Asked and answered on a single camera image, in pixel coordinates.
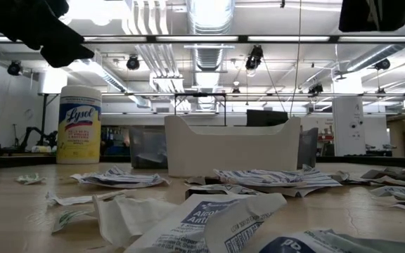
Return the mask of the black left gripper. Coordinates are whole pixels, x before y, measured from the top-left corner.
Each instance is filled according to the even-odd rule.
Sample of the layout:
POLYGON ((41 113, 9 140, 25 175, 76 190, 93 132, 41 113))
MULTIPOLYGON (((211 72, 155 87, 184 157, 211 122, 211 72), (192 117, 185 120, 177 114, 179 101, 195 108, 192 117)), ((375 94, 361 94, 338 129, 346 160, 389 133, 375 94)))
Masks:
POLYGON ((66 67, 75 60, 91 59, 84 37, 59 21, 67 13, 66 0, 0 0, 0 33, 40 50, 51 67, 66 67))

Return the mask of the black ceiling lamp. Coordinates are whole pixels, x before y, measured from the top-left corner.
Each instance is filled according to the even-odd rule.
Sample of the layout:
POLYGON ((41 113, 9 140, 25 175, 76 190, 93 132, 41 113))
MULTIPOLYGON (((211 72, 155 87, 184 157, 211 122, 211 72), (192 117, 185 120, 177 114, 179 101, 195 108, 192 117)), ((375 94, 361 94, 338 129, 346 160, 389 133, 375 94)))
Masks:
POLYGON ((379 61, 378 63, 376 63, 373 67, 379 71, 379 70, 388 70, 391 66, 391 62, 385 58, 381 61, 379 61))
POLYGON ((7 68, 7 73, 11 76, 20 76, 23 74, 23 67, 19 60, 12 60, 7 68))
POLYGON ((138 70, 140 68, 139 57, 136 54, 131 54, 126 63, 128 70, 138 70))
POLYGON ((316 95, 323 92, 323 84, 321 82, 313 84, 308 89, 308 94, 316 95))

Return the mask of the black rig beam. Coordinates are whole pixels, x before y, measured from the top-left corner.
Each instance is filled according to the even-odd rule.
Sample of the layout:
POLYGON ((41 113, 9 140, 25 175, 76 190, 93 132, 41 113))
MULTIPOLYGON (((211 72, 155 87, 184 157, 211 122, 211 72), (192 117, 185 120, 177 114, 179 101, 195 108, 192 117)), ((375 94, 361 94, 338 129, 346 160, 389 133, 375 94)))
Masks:
POLYGON ((405 36, 365 35, 94 35, 83 44, 405 44, 405 36))

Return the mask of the yellow Lysol wipes canister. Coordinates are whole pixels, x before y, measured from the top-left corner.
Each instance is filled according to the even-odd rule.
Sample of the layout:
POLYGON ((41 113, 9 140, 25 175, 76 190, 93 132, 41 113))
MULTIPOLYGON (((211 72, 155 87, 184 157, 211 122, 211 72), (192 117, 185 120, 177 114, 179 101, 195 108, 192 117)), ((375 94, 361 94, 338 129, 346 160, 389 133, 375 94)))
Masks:
POLYGON ((102 94, 89 86, 64 86, 60 93, 56 162, 100 160, 102 94))

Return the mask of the grey translucent plastic bin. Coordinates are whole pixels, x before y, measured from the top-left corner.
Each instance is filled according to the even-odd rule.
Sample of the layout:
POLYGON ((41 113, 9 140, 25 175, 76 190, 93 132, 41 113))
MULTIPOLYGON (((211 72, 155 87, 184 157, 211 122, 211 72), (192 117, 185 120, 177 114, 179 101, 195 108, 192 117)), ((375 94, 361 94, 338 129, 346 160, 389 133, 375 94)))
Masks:
POLYGON ((167 144, 164 129, 129 128, 131 165, 134 169, 166 169, 167 144))
POLYGON ((304 165, 315 167, 318 143, 318 128, 312 128, 300 133, 299 148, 297 156, 297 168, 304 165))

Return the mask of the white square column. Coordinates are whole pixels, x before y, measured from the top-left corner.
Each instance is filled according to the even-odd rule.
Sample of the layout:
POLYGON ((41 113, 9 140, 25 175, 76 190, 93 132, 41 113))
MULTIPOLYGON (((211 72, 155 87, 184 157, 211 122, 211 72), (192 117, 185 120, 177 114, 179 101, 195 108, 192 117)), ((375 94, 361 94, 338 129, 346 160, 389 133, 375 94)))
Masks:
POLYGON ((365 129, 362 97, 333 99, 335 155, 365 155, 365 129))

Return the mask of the green print white packet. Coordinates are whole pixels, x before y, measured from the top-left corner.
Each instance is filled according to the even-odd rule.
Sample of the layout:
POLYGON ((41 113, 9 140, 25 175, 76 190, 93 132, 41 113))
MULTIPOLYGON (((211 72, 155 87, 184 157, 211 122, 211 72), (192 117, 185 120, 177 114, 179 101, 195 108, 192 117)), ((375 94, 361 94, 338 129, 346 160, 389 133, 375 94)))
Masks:
POLYGON ((40 176, 39 174, 26 174, 26 175, 17 177, 15 179, 15 181, 18 183, 21 183, 23 185, 32 185, 32 184, 41 183, 45 179, 46 179, 45 177, 40 176))
POLYGON ((91 210, 64 211, 56 217, 51 233, 57 233, 58 231, 64 229, 64 227, 66 227, 70 223, 92 219, 96 219, 96 214, 94 211, 91 210))

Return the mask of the blue striped white packet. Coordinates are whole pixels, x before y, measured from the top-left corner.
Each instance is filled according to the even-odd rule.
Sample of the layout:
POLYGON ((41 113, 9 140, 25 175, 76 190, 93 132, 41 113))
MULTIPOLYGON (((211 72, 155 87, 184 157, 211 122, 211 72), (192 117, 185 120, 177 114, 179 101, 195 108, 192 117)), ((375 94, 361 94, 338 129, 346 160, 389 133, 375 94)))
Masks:
POLYGON ((327 174, 303 165, 297 171, 267 171, 253 169, 250 171, 214 170, 220 181, 256 188, 265 193, 281 193, 291 197, 304 197, 320 188, 341 186, 327 174))
POLYGON ((108 188, 137 189, 158 185, 168 186, 170 183, 170 181, 162 178, 159 174, 131 174, 127 171, 121 170, 116 166, 112 167, 102 174, 92 172, 82 175, 85 176, 85 179, 81 182, 82 184, 87 183, 108 188))

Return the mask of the black monitor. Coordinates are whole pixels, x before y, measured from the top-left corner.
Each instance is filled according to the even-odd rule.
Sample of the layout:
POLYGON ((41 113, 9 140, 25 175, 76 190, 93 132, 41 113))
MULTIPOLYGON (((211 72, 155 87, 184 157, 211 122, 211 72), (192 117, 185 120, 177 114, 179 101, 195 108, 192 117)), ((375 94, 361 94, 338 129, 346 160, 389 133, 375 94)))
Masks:
POLYGON ((248 127, 272 127, 288 121, 286 112, 268 110, 247 110, 248 127))

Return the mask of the white plastic bin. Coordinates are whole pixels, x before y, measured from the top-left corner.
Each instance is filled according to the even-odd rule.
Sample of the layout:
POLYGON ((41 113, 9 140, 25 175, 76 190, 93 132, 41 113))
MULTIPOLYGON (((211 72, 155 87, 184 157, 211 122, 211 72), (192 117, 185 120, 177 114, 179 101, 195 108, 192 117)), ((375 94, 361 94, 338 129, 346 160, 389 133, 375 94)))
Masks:
POLYGON ((165 117, 167 166, 171 177, 214 176, 214 171, 295 171, 300 118, 277 126, 189 126, 165 117))

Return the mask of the black background metal frame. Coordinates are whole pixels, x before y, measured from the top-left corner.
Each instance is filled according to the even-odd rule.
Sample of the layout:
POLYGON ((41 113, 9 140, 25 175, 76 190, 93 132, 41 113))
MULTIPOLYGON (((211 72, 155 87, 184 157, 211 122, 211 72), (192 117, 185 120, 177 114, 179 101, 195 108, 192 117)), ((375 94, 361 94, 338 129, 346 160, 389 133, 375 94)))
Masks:
POLYGON ((194 98, 203 98, 203 97, 213 97, 214 99, 217 99, 218 97, 222 97, 224 99, 224 126, 227 126, 227 120, 226 120, 226 104, 227 104, 227 97, 225 93, 205 93, 205 92, 195 92, 195 93, 175 93, 174 94, 174 114, 177 115, 176 109, 177 109, 177 100, 178 97, 183 96, 184 98, 187 98, 188 96, 194 97, 194 98))

